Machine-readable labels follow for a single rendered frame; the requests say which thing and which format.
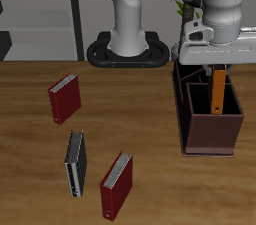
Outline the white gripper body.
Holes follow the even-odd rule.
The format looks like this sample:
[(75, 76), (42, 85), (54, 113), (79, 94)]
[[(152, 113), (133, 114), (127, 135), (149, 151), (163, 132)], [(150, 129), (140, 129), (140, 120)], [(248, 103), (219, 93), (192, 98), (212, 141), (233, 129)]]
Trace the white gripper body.
[(178, 49), (179, 45), (175, 43), (171, 60), (178, 59), (182, 65), (256, 63), (256, 27), (242, 27), (239, 37), (224, 46), (196, 41), (185, 45), (182, 57), (179, 57)]

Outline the orange book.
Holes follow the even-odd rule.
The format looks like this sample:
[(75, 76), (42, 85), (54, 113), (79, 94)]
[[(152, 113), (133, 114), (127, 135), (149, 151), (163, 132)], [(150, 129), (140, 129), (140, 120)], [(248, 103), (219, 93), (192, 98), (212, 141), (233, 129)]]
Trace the orange book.
[(211, 65), (212, 74), (208, 77), (208, 97), (212, 114), (223, 112), (224, 91), (226, 81), (226, 65)]

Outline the dark brown desk caddy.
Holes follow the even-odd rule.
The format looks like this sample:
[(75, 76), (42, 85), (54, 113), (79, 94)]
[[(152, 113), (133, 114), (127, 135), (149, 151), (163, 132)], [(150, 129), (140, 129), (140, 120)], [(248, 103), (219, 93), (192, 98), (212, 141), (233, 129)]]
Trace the dark brown desk caddy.
[(223, 113), (211, 114), (208, 77), (200, 65), (181, 65), (172, 72), (183, 156), (233, 157), (244, 113), (229, 76), (225, 80)]

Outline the red book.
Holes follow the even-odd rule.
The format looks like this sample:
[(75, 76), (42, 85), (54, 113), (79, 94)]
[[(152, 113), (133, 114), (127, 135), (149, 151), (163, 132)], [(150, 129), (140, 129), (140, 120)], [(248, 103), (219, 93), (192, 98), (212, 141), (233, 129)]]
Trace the red book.
[(100, 183), (102, 214), (114, 221), (132, 188), (133, 156), (120, 152)]
[(48, 96), (53, 120), (61, 125), (81, 107), (78, 76), (69, 73), (48, 89)]

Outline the black book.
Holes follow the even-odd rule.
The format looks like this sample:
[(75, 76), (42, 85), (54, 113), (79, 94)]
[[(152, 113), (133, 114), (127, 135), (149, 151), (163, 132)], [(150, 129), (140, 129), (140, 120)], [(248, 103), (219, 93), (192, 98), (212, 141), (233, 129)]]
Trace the black book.
[(83, 132), (71, 132), (64, 164), (71, 196), (81, 197), (87, 168)]

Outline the green pot plant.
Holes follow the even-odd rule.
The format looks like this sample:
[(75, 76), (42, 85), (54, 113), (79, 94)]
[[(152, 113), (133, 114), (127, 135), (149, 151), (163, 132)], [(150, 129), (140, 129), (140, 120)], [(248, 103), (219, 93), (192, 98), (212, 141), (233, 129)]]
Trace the green pot plant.
[(178, 0), (173, 0), (173, 1), (175, 1), (178, 6), (177, 13), (182, 17), (180, 40), (179, 40), (179, 45), (182, 45), (185, 24), (187, 22), (192, 21), (194, 19), (194, 17), (199, 18), (200, 15), (195, 11), (195, 8), (190, 6), (189, 4), (183, 3)]

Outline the grey shelf unit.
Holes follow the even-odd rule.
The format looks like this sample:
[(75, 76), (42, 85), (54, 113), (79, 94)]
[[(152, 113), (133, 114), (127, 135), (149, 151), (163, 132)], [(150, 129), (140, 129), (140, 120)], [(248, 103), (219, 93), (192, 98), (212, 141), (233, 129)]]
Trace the grey shelf unit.
[(0, 61), (82, 61), (78, 0), (0, 0)]

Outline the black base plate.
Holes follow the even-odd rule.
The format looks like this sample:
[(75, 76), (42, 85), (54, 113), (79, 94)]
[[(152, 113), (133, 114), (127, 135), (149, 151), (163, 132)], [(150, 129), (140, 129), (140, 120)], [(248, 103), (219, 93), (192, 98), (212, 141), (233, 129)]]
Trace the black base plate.
[(170, 58), (169, 48), (159, 40), (154, 31), (146, 31), (149, 48), (134, 57), (122, 57), (107, 48), (110, 32), (100, 32), (98, 38), (87, 49), (87, 59), (99, 68), (157, 68), (165, 65)]

